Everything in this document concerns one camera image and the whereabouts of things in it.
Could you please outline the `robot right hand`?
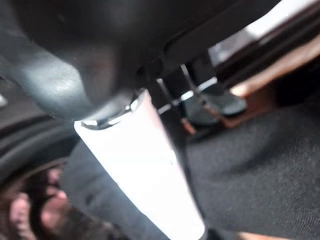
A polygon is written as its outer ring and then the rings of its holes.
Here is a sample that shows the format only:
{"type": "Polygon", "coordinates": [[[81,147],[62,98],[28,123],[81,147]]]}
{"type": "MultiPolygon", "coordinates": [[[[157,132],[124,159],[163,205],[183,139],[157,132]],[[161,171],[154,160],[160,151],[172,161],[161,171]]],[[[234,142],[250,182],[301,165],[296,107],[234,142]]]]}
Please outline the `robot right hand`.
{"type": "Polygon", "coordinates": [[[75,205],[101,216],[116,188],[171,240],[205,240],[186,141],[246,103],[212,83],[208,51],[275,0],[3,0],[0,74],[74,122],[90,156],[69,162],[75,205]]]}

